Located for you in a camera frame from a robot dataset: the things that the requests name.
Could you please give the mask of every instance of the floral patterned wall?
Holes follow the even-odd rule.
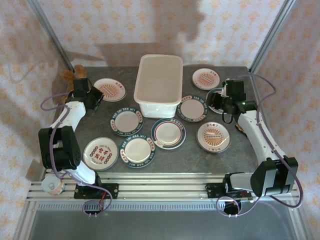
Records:
[[[40,103],[66,84],[60,57],[26,0],[0,1],[0,38],[0,239],[9,240],[43,168],[38,131],[55,113]]]
[[[250,67],[284,0],[39,0],[72,64]]]
[[[319,13],[319,0],[298,0],[258,71],[277,87],[263,110],[279,146],[299,162],[303,206],[315,239],[320,236]],[[271,92],[264,82],[257,87],[260,96]]]

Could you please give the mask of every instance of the white plastic container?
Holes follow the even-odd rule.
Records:
[[[134,100],[146,118],[172,118],[182,98],[181,57],[147,54],[140,60]]]

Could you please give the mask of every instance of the purple cable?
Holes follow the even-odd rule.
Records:
[[[222,200],[222,199],[230,199],[230,200],[234,201],[235,204],[236,204],[236,207],[238,208],[238,214],[226,214],[226,213],[224,213],[223,211],[221,211],[221,210],[218,208],[218,202],[219,202],[220,200]],[[220,215],[222,215],[222,216],[225,216],[225,217],[228,217],[228,218],[236,218],[236,217],[240,217],[240,216],[243,216],[243,215],[249,213],[249,212],[257,205],[257,203],[259,202],[259,200],[260,200],[260,197],[257,198],[257,200],[254,202],[254,204],[252,205],[252,207],[250,207],[246,212],[240,213],[241,209],[240,209],[240,207],[239,207],[239,204],[237,203],[237,201],[236,201],[233,197],[230,197],[230,196],[221,196],[221,197],[219,197],[219,198],[216,200],[216,202],[215,202],[215,208],[216,208],[216,210],[218,211],[218,213],[219,213]]]
[[[277,202],[285,205],[286,207],[288,208],[293,208],[293,209],[296,209],[296,208],[299,208],[301,205],[302,205],[302,202],[304,200],[304,190],[301,186],[301,183],[295,173],[295,171],[287,164],[287,162],[284,160],[284,158],[278,153],[278,151],[275,149],[275,146],[273,146],[272,142],[270,141],[270,139],[268,138],[265,130],[263,129],[262,125],[261,125],[261,122],[260,122],[260,111],[261,111],[261,106],[262,106],[262,103],[270,96],[276,94],[277,92],[277,89],[276,87],[270,82],[268,81],[266,78],[264,78],[263,76],[260,76],[260,75],[257,75],[257,74],[243,74],[243,75],[239,75],[239,76],[236,76],[235,78],[233,78],[233,80],[235,79],[239,79],[239,78],[242,78],[242,77],[257,77],[257,78],[260,78],[264,81],[266,81],[272,88],[273,88],[273,92],[266,95],[265,97],[262,98],[262,100],[259,102],[258,104],[258,107],[257,107],[257,110],[256,110],[256,120],[257,120],[257,123],[258,123],[258,126],[259,126],[259,129],[262,133],[262,135],[264,136],[265,140],[267,141],[267,143],[269,144],[270,148],[273,150],[273,152],[275,153],[275,155],[280,159],[280,161],[283,163],[283,165],[289,170],[289,172],[292,174],[294,180],[296,181],[296,184],[299,188],[299,192],[300,192],[300,198],[299,198],[299,202],[296,204],[296,205],[290,205],[290,204],[287,204],[286,202],[284,201],[281,201],[280,199],[274,197],[274,196],[270,196],[270,198],[276,200]]]
[[[56,134],[56,131],[57,131],[57,128],[60,126],[60,124],[62,124],[63,120],[66,119],[67,115],[69,114],[70,112],[70,108],[66,105],[58,105],[58,106],[55,106],[55,107],[52,107],[52,108],[44,108],[43,105],[46,103],[46,101],[48,101],[49,99],[52,99],[52,98],[56,98],[56,97],[61,97],[61,96],[65,96],[65,95],[68,95],[69,93],[68,92],[65,92],[65,93],[59,93],[59,94],[56,94],[56,95],[53,95],[53,96],[50,96],[50,97],[47,97],[41,104],[40,104],[40,108],[44,111],[51,111],[51,110],[54,110],[54,109],[59,109],[59,108],[63,108],[65,107],[66,108],[66,113],[61,117],[60,121],[54,126],[53,130],[52,130],[52,133],[51,133],[51,136],[50,136],[50,140],[49,140],[49,152],[50,152],[50,161],[51,161],[51,166],[52,166],[52,170],[54,172],[54,174],[56,175],[57,178],[59,179],[63,179],[63,177],[65,175],[68,175],[71,179],[73,179],[74,181],[76,181],[78,184],[83,184],[85,186],[88,186],[88,187],[91,187],[91,188],[94,188],[94,189],[99,189],[99,190],[102,190],[102,191],[105,191],[109,196],[110,196],[110,202],[109,204],[106,206],[105,209],[101,210],[98,214],[95,214],[95,216],[99,216],[100,214],[104,213],[111,205],[111,202],[113,200],[112,198],[112,195],[111,193],[103,188],[103,187],[100,187],[100,186],[94,186],[92,184],[88,184],[86,182],[82,182],[82,181],[79,181],[77,178],[75,178],[72,173],[66,171],[63,175],[59,175],[58,171],[57,171],[57,168],[56,168],[56,163],[55,163],[55,157],[54,157],[54,148],[53,148],[53,143],[54,143],[54,136]],[[103,208],[102,204],[96,200],[89,200],[89,201],[86,201],[83,206],[82,206],[82,212],[87,215],[87,216],[91,216],[91,213],[86,213],[85,211],[85,206],[86,204],[88,203],[97,203],[99,205],[100,208]]]

